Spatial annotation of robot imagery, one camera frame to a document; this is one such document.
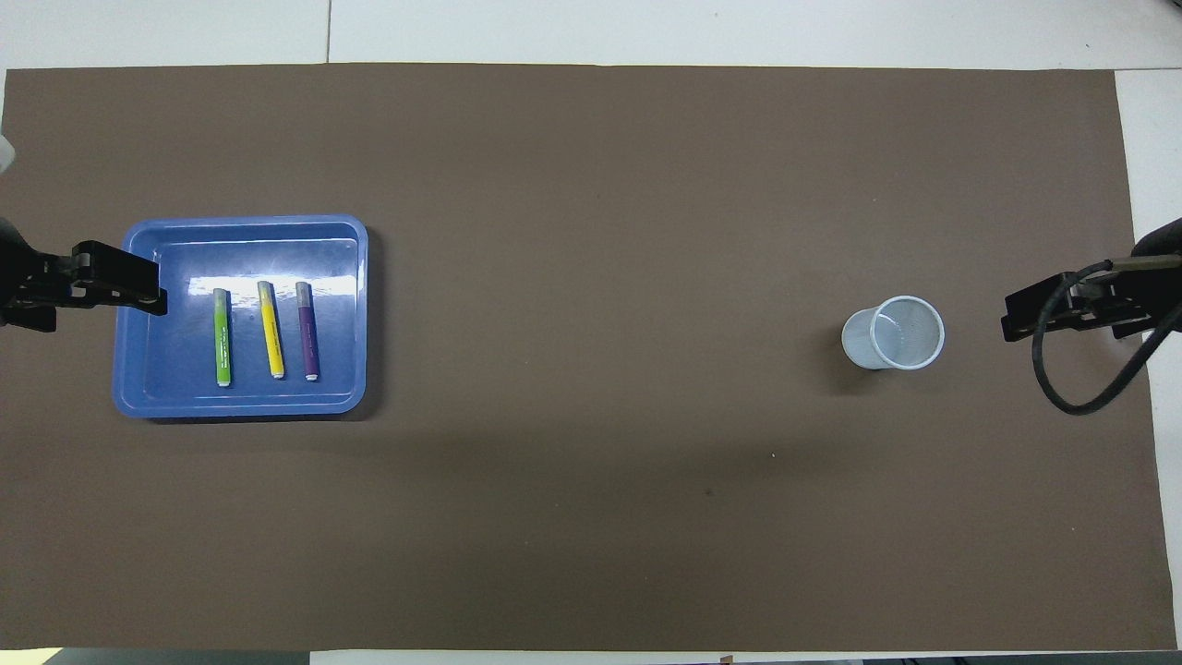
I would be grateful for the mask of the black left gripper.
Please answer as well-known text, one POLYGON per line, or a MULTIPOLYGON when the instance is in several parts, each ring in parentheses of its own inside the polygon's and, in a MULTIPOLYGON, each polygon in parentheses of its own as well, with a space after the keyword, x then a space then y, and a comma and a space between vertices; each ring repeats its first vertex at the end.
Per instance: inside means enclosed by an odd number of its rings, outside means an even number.
POLYGON ((152 317, 168 312, 168 291, 157 262, 115 246, 83 241, 69 265, 54 254, 31 248, 17 227, 1 219, 1 324, 4 327, 56 332, 56 309, 76 304, 136 308, 152 317), (82 291, 72 298, 72 286, 82 291))

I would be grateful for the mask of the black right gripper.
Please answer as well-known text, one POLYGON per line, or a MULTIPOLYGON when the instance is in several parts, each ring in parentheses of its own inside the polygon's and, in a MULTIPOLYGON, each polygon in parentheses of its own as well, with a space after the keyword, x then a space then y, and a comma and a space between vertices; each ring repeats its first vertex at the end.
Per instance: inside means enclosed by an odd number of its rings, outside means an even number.
MULTIPOLYGON (((1178 306, 1181 298, 1181 269, 1158 265, 1148 268, 1152 257, 1178 260, 1181 253, 1181 220, 1149 233, 1134 246, 1130 257, 1112 260, 1112 268, 1103 270, 1098 278, 1086 278, 1082 282, 1085 294, 1084 320, 1077 322, 1073 296, 1064 295, 1051 308, 1047 327, 1053 330, 1110 328, 1115 338, 1126 338, 1147 330, 1157 330, 1165 324, 1165 317, 1178 306)), ((1073 272, 1060 272, 1031 283, 1025 289, 1005 298, 1006 314, 1002 317, 1002 338, 1015 344, 1033 335, 1037 322, 1051 295, 1069 282, 1073 272)))

